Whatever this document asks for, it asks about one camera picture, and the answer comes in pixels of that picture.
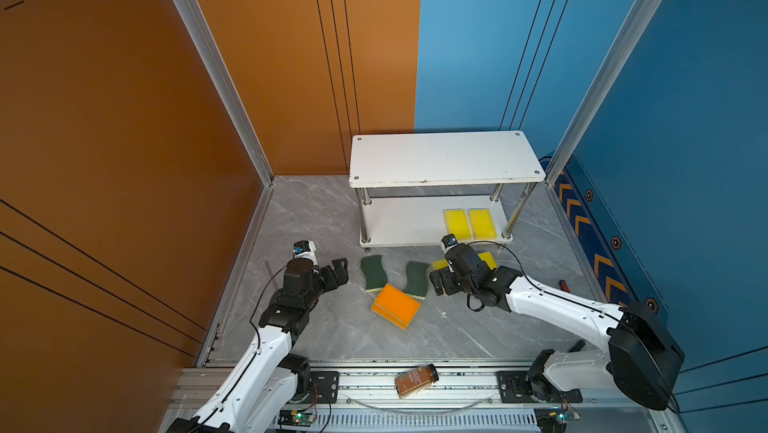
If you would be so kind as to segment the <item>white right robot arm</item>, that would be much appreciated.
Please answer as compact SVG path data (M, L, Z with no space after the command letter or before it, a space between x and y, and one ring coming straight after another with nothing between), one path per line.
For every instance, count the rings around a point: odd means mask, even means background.
M532 279L521 266L492 268L452 234L441 247L447 264L429 275L437 295L462 293L480 308L533 317L591 344L589 350L539 353L524 380L537 401L593 389L618 391L650 410L674 406L685 354L650 307L582 298Z

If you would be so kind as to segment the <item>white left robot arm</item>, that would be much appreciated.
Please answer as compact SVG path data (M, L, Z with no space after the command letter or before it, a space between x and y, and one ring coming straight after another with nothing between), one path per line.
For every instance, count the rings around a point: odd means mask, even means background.
M349 281L348 260L319 267L309 257L283 268L283 287L256 324L250 347L222 385L190 419L169 432L264 432L283 406L309 389L309 361L291 352L320 297Z

